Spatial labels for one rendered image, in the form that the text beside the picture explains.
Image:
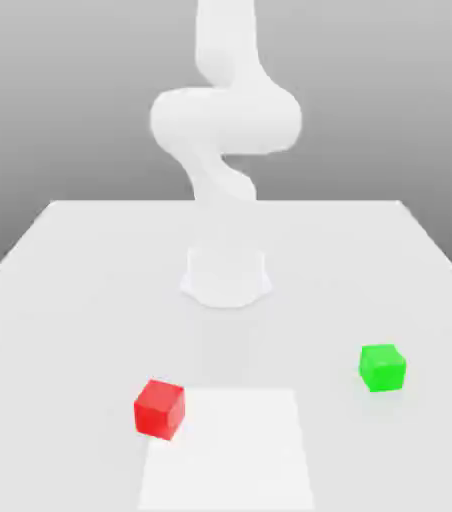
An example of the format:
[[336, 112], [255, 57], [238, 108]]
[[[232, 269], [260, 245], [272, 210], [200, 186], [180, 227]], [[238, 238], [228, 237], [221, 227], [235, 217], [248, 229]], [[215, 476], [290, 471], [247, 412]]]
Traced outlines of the small red cube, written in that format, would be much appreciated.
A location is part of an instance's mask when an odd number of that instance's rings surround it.
[[185, 417], [185, 390], [181, 386], [150, 379], [134, 401], [136, 430], [170, 441]]

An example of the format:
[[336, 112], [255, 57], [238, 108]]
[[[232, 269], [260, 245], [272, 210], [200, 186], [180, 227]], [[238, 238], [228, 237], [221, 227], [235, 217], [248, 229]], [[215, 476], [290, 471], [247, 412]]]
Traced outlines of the small green cube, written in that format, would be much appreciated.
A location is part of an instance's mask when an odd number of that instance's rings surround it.
[[387, 392], [403, 387], [407, 361], [394, 344], [364, 345], [359, 375], [370, 392]]

